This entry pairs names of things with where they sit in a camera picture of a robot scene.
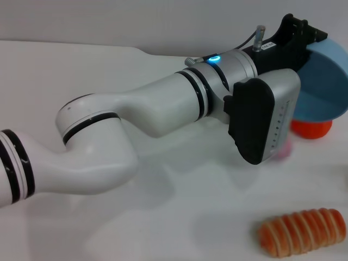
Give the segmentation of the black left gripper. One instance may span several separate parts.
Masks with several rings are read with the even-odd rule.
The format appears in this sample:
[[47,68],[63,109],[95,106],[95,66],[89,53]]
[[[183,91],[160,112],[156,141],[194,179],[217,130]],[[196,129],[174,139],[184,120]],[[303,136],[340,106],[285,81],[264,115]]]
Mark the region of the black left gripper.
[[273,43],[273,46],[259,52],[253,51],[250,46],[243,51],[254,62],[258,74],[278,69],[292,69],[297,72],[310,58],[308,42],[321,42],[327,37],[326,32],[310,26],[308,21],[287,14],[277,32],[265,40],[266,44]]

